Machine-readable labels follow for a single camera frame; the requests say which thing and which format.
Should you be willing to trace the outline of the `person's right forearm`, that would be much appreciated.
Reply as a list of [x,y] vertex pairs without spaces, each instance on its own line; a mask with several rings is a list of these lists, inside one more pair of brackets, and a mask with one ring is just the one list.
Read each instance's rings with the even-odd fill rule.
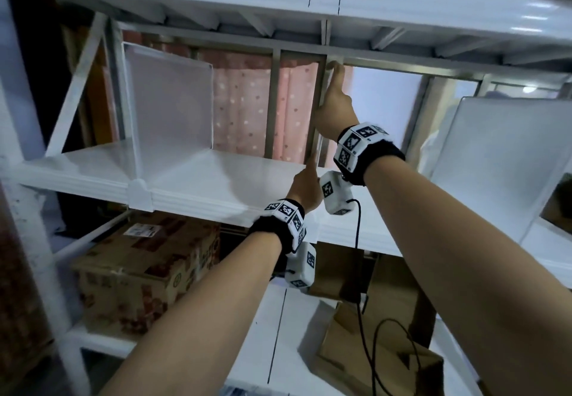
[[394,156],[364,182],[418,284],[493,396],[572,396],[572,292]]

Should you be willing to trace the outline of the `white metal shelf rack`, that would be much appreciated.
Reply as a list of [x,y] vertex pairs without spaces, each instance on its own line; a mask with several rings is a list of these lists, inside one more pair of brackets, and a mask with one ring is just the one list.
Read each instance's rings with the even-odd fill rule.
[[[338,54],[351,66],[478,82],[476,97],[572,100],[572,0],[63,0],[96,12],[46,152],[25,161],[0,82],[0,178],[74,396],[90,396],[82,349],[124,358],[133,342],[73,325],[56,262],[124,212],[56,254],[42,191],[247,226],[285,195],[293,162],[207,149],[148,184],[137,178],[122,31],[248,52]],[[65,152],[100,41],[117,140]],[[572,289],[572,236],[539,217],[520,243]]]

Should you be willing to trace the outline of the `person's left forearm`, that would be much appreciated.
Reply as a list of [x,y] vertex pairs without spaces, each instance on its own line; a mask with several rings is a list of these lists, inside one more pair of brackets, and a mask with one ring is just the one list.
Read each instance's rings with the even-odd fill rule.
[[281,251],[275,233],[247,236],[137,342],[99,396],[217,394]]

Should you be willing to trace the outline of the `plain brown cardboard box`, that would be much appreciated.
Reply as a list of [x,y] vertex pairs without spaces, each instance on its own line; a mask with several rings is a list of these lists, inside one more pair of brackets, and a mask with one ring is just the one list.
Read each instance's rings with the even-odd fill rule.
[[444,396],[436,311],[402,257],[319,242],[309,293],[338,301],[314,375],[345,396]]

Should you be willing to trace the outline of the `frosted white divider panel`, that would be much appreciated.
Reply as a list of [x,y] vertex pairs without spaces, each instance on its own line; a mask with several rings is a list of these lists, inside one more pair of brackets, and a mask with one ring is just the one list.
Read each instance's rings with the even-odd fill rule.
[[464,97],[425,141],[419,172],[521,243],[572,157],[572,100]]
[[213,146],[210,63],[124,43],[136,176],[150,184]]

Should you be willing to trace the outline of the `person's left hand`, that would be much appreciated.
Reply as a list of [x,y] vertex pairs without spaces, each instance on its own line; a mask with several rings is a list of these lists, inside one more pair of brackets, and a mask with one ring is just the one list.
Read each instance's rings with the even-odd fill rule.
[[292,185],[286,199],[291,199],[300,204],[305,213],[318,208],[323,201],[323,193],[319,184],[318,176],[308,176],[307,164],[297,175],[294,176]]

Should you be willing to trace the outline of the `black marker wristband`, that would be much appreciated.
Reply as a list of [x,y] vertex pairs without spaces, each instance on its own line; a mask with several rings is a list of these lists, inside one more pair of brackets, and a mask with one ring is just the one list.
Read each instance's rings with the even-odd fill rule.
[[347,182],[365,186],[364,174],[369,165],[384,156],[405,161],[388,132],[373,123],[361,123],[340,133],[333,161]]
[[247,235],[256,232],[275,233],[282,245],[282,255],[295,254],[307,234],[305,210],[298,201],[290,198],[270,203]]

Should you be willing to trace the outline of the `printed cardboard box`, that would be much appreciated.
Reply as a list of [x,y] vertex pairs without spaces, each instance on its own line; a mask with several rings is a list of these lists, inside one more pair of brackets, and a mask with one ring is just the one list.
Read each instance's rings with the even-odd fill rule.
[[219,261],[221,223],[137,212],[75,258],[87,332],[139,339]]

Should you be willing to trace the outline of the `pink dotted curtain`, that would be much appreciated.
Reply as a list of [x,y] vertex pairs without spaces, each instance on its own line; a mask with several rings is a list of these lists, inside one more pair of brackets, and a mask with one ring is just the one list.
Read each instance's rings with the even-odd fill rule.
[[205,48],[182,38],[123,31],[124,40],[210,63],[213,148],[303,164],[316,85],[325,59],[314,54]]

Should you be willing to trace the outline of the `clear plastic divider panel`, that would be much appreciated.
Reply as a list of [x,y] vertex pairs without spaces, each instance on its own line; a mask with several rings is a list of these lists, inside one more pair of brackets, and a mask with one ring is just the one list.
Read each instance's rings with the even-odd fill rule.
[[314,154],[316,156],[317,167],[323,167],[325,164],[328,139],[324,139],[324,137],[316,129],[316,112],[323,105],[325,93],[331,81],[333,66],[330,65],[330,62],[332,61],[343,64],[344,57],[338,54],[329,54],[318,61],[318,73],[314,89],[310,125],[305,148],[304,161],[307,161],[310,156]]

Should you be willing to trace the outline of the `person's right hand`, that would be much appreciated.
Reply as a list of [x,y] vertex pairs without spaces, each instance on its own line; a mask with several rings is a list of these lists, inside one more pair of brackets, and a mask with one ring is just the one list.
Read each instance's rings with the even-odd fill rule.
[[338,142],[345,130],[358,123],[350,96],[329,99],[327,89],[323,105],[316,112],[317,131],[324,138]]

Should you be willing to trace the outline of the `orange-brown board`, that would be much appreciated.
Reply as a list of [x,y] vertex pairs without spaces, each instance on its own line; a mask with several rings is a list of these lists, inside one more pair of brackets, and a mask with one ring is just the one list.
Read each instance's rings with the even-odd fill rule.
[[[68,69],[73,75],[88,37],[89,28],[86,26],[70,28],[63,24],[60,28]],[[116,122],[111,117],[111,111],[109,69],[104,41],[100,41],[64,151],[70,152],[117,140]]]

